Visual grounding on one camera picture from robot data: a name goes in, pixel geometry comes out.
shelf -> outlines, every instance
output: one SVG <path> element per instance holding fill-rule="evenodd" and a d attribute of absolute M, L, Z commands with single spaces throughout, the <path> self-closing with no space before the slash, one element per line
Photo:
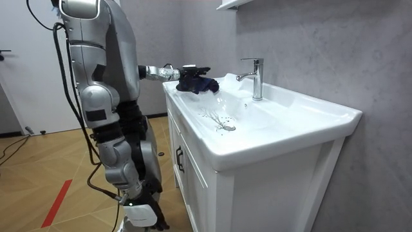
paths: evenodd
<path fill-rule="evenodd" d="M 222 0 L 222 3 L 217 10 L 237 10 L 238 6 L 248 3 L 253 0 Z"/>

drain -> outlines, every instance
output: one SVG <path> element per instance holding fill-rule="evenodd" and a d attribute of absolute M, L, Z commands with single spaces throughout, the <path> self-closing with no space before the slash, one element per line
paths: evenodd
<path fill-rule="evenodd" d="M 234 131 L 234 130 L 236 130 L 236 127 L 234 127 L 234 126 L 224 126 L 223 129 L 227 130 L 227 131 Z"/>

power cord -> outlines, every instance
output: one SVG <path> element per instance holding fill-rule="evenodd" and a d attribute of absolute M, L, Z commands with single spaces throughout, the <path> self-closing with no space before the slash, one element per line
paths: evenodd
<path fill-rule="evenodd" d="M 120 190 L 117 189 L 117 195 L 120 196 Z M 116 220 L 115 220 L 115 225 L 113 226 L 113 229 L 111 230 L 111 232 L 115 232 L 116 227 L 117 227 L 117 220 L 118 220 L 118 212 L 120 211 L 120 204 L 117 204 L 117 212 L 116 212 Z"/>
<path fill-rule="evenodd" d="M 34 15 L 30 4 L 29 4 L 29 0 L 26 0 L 26 5 L 27 5 L 27 9 L 30 12 L 30 14 L 33 16 L 33 18 L 45 29 L 53 31 L 53 38 L 54 38 L 54 42 L 55 42 L 55 47 L 56 47 L 56 52 L 57 52 L 57 57 L 59 58 L 59 65 L 60 65 L 60 70 L 61 70 L 61 75 L 62 75 L 62 81 L 63 81 L 63 88 L 64 88 L 64 94 L 66 96 L 66 100 L 68 101 L 71 110 L 73 111 L 73 113 L 76 116 L 76 119 L 78 120 L 80 127 L 82 129 L 84 138 L 86 140 L 87 146 L 88 146 L 88 151 L 89 151 L 89 158 L 90 158 L 90 162 L 92 165 L 96 166 L 96 168 L 93 170 L 93 172 L 90 174 L 90 176 L 88 177 L 88 186 L 91 187 L 92 189 L 95 189 L 97 191 L 100 191 L 104 194 L 106 194 L 107 196 L 115 199 L 117 196 L 120 196 L 120 190 L 117 189 L 117 195 L 105 190 L 105 189 L 101 189 L 95 185 L 93 185 L 91 183 L 91 179 L 93 178 L 94 174 L 96 174 L 97 170 L 99 169 L 99 167 L 101 167 L 102 163 L 101 162 L 95 162 L 93 160 L 93 155 L 92 155 L 92 151 L 93 153 L 97 156 L 97 158 L 100 160 L 100 157 L 98 155 L 98 152 L 96 151 L 96 149 L 94 148 L 93 144 L 90 141 L 90 138 L 88 136 L 88 133 L 86 131 L 86 127 L 84 125 L 84 119 L 83 119 L 83 115 L 81 114 L 81 108 L 80 108 L 80 103 L 79 103 L 79 98 L 77 96 L 77 92 L 76 92 L 76 87 L 75 87 L 75 78 L 73 75 L 73 67 L 72 67 L 72 63 L 71 63 L 71 54 L 70 54 L 70 44 L 69 44 L 69 39 L 68 39 L 68 33 L 67 33 L 67 29 L 66 27 L 62 24 L 62 23 L 55 23 L 53 28 L 48 28 L 47 26 L 45 26 L 44 24 L 42 24 L 40 22 L 40 20 L 38 20 L 38 18 Z M 62 54 L 60 51 L 60 45 L 59 45 L 59 40 L 57 38 L 57 31 L 60 30 L 61 28 L 64 29 L 64 32 L 66 33 L 66 50 L 67 50 L 67 54 L 68 54 L 68 60 L 69 60 L 69 69 L 70 69 L 70 81 L 71 81 L 71 88 L 73 90 L 73 94 L 75 96 L 75 101 L 76 101 L 76 105 L 77 105 L 77 110 L 75 109 L 75 106 L 73 105 L 73 102 L 70 99 L 70 94 L 68 91 L 68 87 L 67 87 L 67 78 L 66 78 L 66 72 L 64 70 L 64 64 L 63 64 L 63 60 L 62 60 Z M 9 158 L 11 158 L 15 153 L 17 153 L 17 151 L 19 151 L 19 149 L 27 142 L 28 137 L 30 135 L 28 135 L 27 137 L 17 141 L 20 142 L 22 140 L 25 139 L 25 141 L 5 160 L 3 161 L 0 166 L 2 164 L 4 164 Z M 14 142 L 13 144 L 9 145 L 4 151 L 3 151 L 3 156 L 0 158 L 2 159 L 5 156 L 5 151 L 12 145 L 16 144 L 17 142 Z M 115 220 L 115 225 L 113 226 L 113 229 L 111 232 L 114 232 L 116 230 L 116 226 L 117 226 L 117 220 L 118 220 L 118 214 L 119 214 L 119 209 L 120 209 L 120 205 L 117 204 L 117 213 L 116 213 L 116 220 Z"/>
<path fill-rule="evenodd" d="M 6 161 L 8 161 L 10 158 L 12 158 L 13 155 L 15 155 L 15 154 L 20 150 L 20 148 L 23 147 L 23 145 L 26 144 L 26 142 L 27 142 L 27 140 L 28 140 L 29 137 L 30 137 L 30 135 L 27 135 L 26 137 L 24 137 L 24 138 L 22 138 L 22 139 L 20 139 L 20 140 L 17 140 L 17 141 L 15 141 L 15 142 L 13 142 L 12 144 L 10 144 L 10 145 L 7 146 L 7 147 L 3 150 L 3 155 L 0 157 L 0 159 L 3 159 L 3 158 L 6 156 L 6 151 L 7 151 L 8 148 L 10 148 L 10 147 L 13 146 L 14 144 L 17 144 L 18 142 L 21 142 L 21 141 L 24 140 L 24 142 L 23 142 L 22 144 L 20 144 L 20 146 L 19 146 L 9 157 L 7 157 L 4 161 L 2 161 L 2 163 L 0 163 L 0 166 L 2 166 Z"/>
<path fill-rule="evenodd" d="M 30 14 L 33 16 L 33 18 L 42 26 L 42 27 L 44 27 L 45 29 L 47 29 L 47 30 L 53 30 L 53 29 L 51 29 L 51 28 L 48 28 L 47 26 L 45 26 L 44 24 L 42 24 L 41 22 L 40 22 L 40 20 L 34 15 L 34 13 L 32 12 L 32 8 L 30 7 L 30 4 L 29 4 L 29 0 L 26 0 L 26 5 L 27 5 L 27 9 L 28 9 L 28 11 L 30 12 Z"/>
<path fill-rule="evenodd" d="M 96 165 L 96 168 L 93 170 L 93 172 L 90 174 L 90 176 L 89 176 L 89 178 L 88 178 L 88 186 L 91 187 L 91 188 L 93 188 L 93 189 L 95 189 L 95 190 L 97 190 L 97 191 L 100 191 L 100 192 L 106 194 L 106 195 L 109 196 L 110 198 L 115 199 L 115 198 L 117 197 L 117 195 L 116 195 L 115 193 L 112 193 L 112 192 L 110 192 L 110 191 L 108 191 L 108 190 L 105 190 L 105 189 L 101 189 L 101 188 L 99 188 L 99 187 L 97 187 L 97 186 L 94 186 L 94 185 L 91 183 L 91 178 L 94 176 L 94 174 L 96 174 L 97 170 L 99 169 L 99 167 L 101 167 L 102 163 L 101 163 L 101 162 L 95 163 L 95 162 L 93 161 L 93 157 L 92 157 L 92 153 L 91 153 L 92 150 L 93 150 L 94 154 L 99 158 L 99 160 L 100 160 L 100 157 L 99 157 L 96 149 L 93 147 L 93 145 L 92 145 L 92 143 L 91 143 L 91 141 L 90 141 L 90 138 L 89 138 L 89 136 L 88 136 L 88 134 L 87 134 L 87 131 L 86 131 L 86 127 L 85 127 L 85 125 L 84 125 L 83 117 L 80 116 L 81 113 L 79 113 L 79 112 L 76 110 L 76 107 L 75 107 L 75 105 L 73 104 L 73 102 L 71 101 L 71 98 L 70 98 L 70 94 L 69 94 L 69 90 L 68 90 L 68 85 L 67 85 L 67 82 L 66 82 L 66 79 L 67 79 L 67 78 L 66 78 L 66 71 L 65 71 L 65 69 L 64 69 L 63 58 L 62 58 L 62 53 L 61 53 L 61 50 L 60 50 L 59 39 L 58 39 L 58 37 L 57 37 L 57 30 L 60 29 L 60 28 L 63 28 L 64 31 L 65 31 L 65 33 L 66 33 L 66 49 L 69 48 L 69 44 L 68 44 L 69 42 L 68 42 L 68 33 L 67 33 L 66 27 L 65 27 L 62 23 L 55 23 L 55 24 L 54 24 L 54 27 L 53 27 L 53 38 L 54 38 L 54 43 L 55 43 L 55 47 L 56 47 L 57 58 L 58 58 L 58 60 L 59 60 L 60 71 L 61 71 L 61 75 L 62 75 L 62 82 L 63 82 L 64 94 L 65 94 L 65 96 L 66 96 L 67 102 L 68 102 L 69 105 L 70 105 L 71 110 L 72 110 L 73 113 L 75 114 L 76 119 L 78 120 L 78 122 L 79 122 L 79 124 L 80 124 L 80 127 L 81 127 L 81 129 L 82 129 L 84 138 L 85 138 L 85 140 L 86 140 L 86 142 L 87 142 L 87 144 L 88 144 L 90 161 L 91 161 L 91 163 L 92 163 L 93 165 Z M 68 50 L 67 53 L 68 53 L 69 63 L 71 63 L 70 51 Z M 73 77 L 73 72 L 70 72 L 70 75 L 71 75 L 71 80 L 73 81 L 73 79 L 74 79 L 74 77 Z M 75 94 L 75 99 L 76 99 L 76 103 L 78 104 L 78 103 L 79 103 L 79 100 L 77 99 L 77 94 Z"/>

faucet handle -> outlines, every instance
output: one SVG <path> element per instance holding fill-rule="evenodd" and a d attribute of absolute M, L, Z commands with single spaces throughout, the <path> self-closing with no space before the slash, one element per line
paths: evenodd
<path fill-rule="evenodd" d="M 253 61 L 255 65 L 263 64 L 264 58 L 243 58 L 241 61 Z"/>

red line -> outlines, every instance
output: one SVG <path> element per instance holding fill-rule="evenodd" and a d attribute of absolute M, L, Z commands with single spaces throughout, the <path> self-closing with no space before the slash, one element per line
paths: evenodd
<path fill-rule="evenodd" d="M 69 190 L 70 184 L 72 180 L 66 180 L 60 189 L 59 194 L 57 195 L 56 199 L 54 200 L 53 205 L 51 206 L 49 213 L 47 214 L 46 218 L 44 219 L 43 225 L 41 228 L 48 227 L 52 224 L 54 217 L 56 217 L 57 211 L 60 208 L 60 205 L 63 202 L 64 196 L 66 196 L 67 190 Z"/>

